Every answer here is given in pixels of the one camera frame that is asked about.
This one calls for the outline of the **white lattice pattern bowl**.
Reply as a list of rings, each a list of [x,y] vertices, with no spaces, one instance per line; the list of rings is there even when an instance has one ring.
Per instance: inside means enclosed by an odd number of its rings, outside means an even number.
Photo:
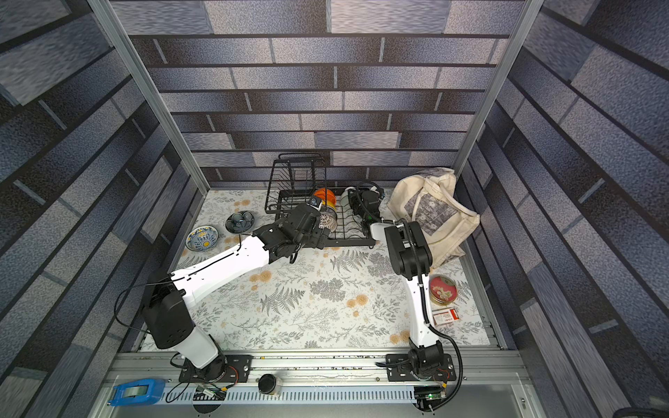
[[[337,213],[331,208],[327,208],[325,211],[321,212],[320,218],[320,229],[327,229],[331,233],[336,231],[338,226],[337,222]]]

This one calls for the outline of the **dark grey-blue ceramic bowl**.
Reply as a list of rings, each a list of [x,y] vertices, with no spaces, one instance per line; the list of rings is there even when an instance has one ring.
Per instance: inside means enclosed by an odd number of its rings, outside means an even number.
[[[251,230],[255,223],[254,214],[250,211],[234,212],[225,222],[228,233],[242,234]]]

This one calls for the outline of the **orange plastic bowl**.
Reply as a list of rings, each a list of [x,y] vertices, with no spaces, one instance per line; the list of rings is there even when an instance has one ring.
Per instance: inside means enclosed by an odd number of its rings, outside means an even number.
[[[314,195],[321,200],[324,200],[328,205],[334,206],[336,204],[336,195],[331,189],[320,188],[314,192]]]

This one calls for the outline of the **black wire dish rack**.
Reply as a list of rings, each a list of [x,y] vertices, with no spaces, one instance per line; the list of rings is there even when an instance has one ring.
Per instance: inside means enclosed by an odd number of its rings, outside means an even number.
[[[310,204],[320,212],[317,225],[328,235],[326,247],[373,248],[375,240],[349,203],[355,188],[339,187],[329,179],[333,172],[320,153],[279,154],[270,171],[265,212],[280,219],[298,205]]]

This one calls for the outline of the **pale green ceramic bowl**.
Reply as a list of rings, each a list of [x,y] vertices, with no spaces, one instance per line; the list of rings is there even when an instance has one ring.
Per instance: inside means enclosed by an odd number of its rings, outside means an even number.
[[[339,202],[341,206],[341,210],[343,212],[352,212],[352,206],[351,206],[351,198],[352,198],[353,190],[345,190],[343,194],[340,196]]]

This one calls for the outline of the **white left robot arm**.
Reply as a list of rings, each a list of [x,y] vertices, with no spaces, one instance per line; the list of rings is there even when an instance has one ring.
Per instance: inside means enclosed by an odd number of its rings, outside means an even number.
[[[177,351],[200,370],[221,362],[223,353],[195,324],[191,312],[209,294],[246,273],[282,258],[294,261],[303,248],[323,249],[328,239],[321,227],[325,206],[313,196],[274,223],[257,228],[237,246],[159,280],[141,311],[156,346]]]

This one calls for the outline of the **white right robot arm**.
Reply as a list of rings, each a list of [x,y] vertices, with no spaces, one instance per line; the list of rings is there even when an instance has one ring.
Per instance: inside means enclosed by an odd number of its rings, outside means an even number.
[[[439,331],[430,313],[428,288],[432,254],[416,221],[383,219],[380,204],[384,192],[374,182],[362,182],[345,190],[352,212],[361,218],[365,231],[383,242],[395,274],[404,277],[409,303],[409,353],[401,361],[378,364],[429,380],[441,374],[445,381],[461,381],[463,360],[455,340]]]

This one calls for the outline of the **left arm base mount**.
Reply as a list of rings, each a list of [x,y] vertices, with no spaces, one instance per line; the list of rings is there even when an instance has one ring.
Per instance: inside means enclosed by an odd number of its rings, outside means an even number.
[[[251,369],[252,355],[219,355],[203,369],[183,358],[176,365],[180,383],[245,383]]]

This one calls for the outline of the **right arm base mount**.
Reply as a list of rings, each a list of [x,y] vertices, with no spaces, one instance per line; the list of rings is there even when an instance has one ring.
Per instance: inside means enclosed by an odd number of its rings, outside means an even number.
[[[390,365],[384,370],[389,382],[455,382],[458,379],[452,356],[445,354],[439,364],[420,364],[411,360],[409,355],[388,354],[385,364]]]

